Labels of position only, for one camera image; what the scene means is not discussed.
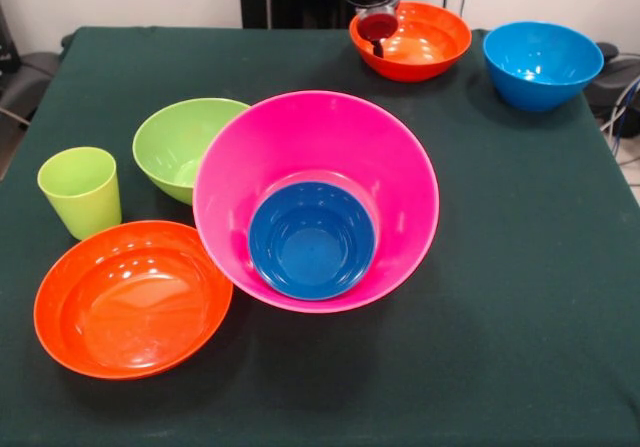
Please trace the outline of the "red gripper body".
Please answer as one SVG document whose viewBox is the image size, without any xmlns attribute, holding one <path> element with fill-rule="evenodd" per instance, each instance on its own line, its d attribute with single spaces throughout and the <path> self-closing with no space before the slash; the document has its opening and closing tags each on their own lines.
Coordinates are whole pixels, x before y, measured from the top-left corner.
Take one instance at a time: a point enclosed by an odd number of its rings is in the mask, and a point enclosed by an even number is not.
<svg viewBox="0 0 640 447">
<path fill-rule="evenodd" d="M 394 9 L 365 9 L 357 15 L 356 30 L 369 42 L 390 38 L 398 28 Z"/>
</svg>

